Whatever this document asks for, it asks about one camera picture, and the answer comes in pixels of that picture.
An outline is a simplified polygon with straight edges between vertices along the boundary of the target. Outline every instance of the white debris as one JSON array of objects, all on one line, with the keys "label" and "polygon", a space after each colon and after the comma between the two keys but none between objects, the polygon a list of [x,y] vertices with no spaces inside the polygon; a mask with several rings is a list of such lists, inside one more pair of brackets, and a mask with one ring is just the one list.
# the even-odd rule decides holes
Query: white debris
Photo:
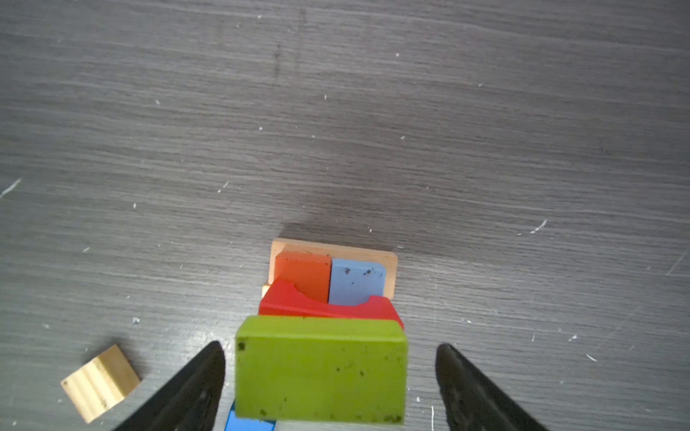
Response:
[{"label": "white debris", "polygon": [[676,266],[678,266],[678,264],[683,260],[683,258],[685,257],[685,255],[688,253],[689,250],[690,250],[690,248],[686,248],[686,249],[685,249],[685,251],[683,252],[683,254],[680,255],[680,257],[678,258],[678,260],[673,264],[673,266],[671,267],[671,269],[666,273],[667,276],[671,275],[671,273],[673,272],[673,270],[675,270]]},{"label": "white debris", "polygon": [[14,188],[17,187],[17,186],[19,185],[19,183],[21,183],[21,178],[18,179],[18,180],[16,180],[14,183],[12,183],[12,185],[11,185],[10,187],[8,187],[8,188],[6,188],[5,190],[3,190],[3,192],[0,193],[0,199],[2,199],[7,193],[13,191]]},{"label": "white debris", "polygon": [[536,227],[536,228],[535,228],[532,232],[530,232],[530,233],[531,233],[531,234],[535,234],[535,233],[539,232],[539,229],[543,228],[544,226],[546,226],[546,219],[544,219],[544,221],[542,222],[542,224],[540,224],[538,227]]}]

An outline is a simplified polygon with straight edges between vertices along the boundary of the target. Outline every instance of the blue block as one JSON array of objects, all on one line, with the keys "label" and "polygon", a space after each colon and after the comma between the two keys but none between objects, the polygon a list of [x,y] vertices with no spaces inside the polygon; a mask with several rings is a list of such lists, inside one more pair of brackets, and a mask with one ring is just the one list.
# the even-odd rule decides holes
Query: blue block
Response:
[{"label": "blue block", "polygon": [[230,409],[228,423],[225,425],[225,431],[273,431],[274,429],[274,421],[239,419],[237,416],[235,416],[235,403],[233,403],[233,406]]},{"label": "blue block", "polygon": [[384,296],[386,268],[380,263],[333,259],[328,303],[359,305]]}]

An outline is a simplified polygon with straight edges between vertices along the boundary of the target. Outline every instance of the table surface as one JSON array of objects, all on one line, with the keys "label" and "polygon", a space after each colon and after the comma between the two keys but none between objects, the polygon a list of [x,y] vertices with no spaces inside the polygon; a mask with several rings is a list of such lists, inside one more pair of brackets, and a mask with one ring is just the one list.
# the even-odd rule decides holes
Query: table surface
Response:
[{"label": "table surface", "polygon": [[[400,257],[396,429],[447,429],[441,342],[551,430],[690,428],[687,2],[17,0],[0,23],[0,428],[115,427],[232,343],[278,236]],[[113,343],[143,381],[89,428],[59,382]]]}]

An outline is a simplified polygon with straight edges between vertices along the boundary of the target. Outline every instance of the wooden block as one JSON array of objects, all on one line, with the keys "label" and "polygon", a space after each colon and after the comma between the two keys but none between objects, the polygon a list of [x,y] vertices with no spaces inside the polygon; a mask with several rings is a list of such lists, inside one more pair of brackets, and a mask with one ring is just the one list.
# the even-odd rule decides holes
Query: wooden block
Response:
[{"label": "wooden block", "polygon": [[259,316],[306,316],[332,319],[394,320],[405,328],[391,300],[371,297],[363,304],[344,307],[314,301],[299,293],[290,281],[276,280],[259,304]]},{"label": "wooden block", "polygon": [[333,259],[328,303],[359,305],[369,297],[382,297],[386,268],[380,263]]},{"label": "wooden block", "polygon": [[62,388],[90,423],[124,400],[140,382],[116,344],[64,379]]},{"label": "wooden block", "polygon": [[402,424],[407,352],[391,320],[250,316],[235,335],[237,417]]},{"label": "wooden block", "polygon": [[292,281],[295,288],[308,298],[327,303],[331,258],[284,250],[275,257],[275,279]]},{"label": "wooden block", "polygon": [[235,403],[230,408],[225,431],[273,431],[275,421],[260,421],[258,419],[240,419],[235,414]]},{"label": "wooden block", "polygon": [[268,284],[275,280],[275,257],[285,251],[322,254],[335,259],[349,259],[380,263],[386,268],[386,283],[384,284],[384,296],[393,299],[395,292],[395,278],[397,276],[397,255],[383,250],[370,250],[368,248],[348,247],[346,245],[333,245],[300,241],[299,239],[276,238],[270,248],[270,263],[268,267]]}]

